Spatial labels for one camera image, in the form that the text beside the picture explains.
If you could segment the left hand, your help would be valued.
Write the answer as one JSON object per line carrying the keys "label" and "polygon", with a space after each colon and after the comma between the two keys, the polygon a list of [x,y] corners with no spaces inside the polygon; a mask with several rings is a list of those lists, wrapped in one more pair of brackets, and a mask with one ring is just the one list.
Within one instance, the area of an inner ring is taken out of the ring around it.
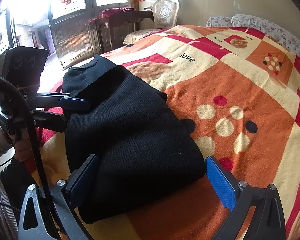
{"label": "left hand", "polygon": [[29,134],[26,129],[22,129],[21,140],[16,140],[16,135],[10,135],[15,150],[15,159],[23,162],[32,156],[32,146],[29,139]]}

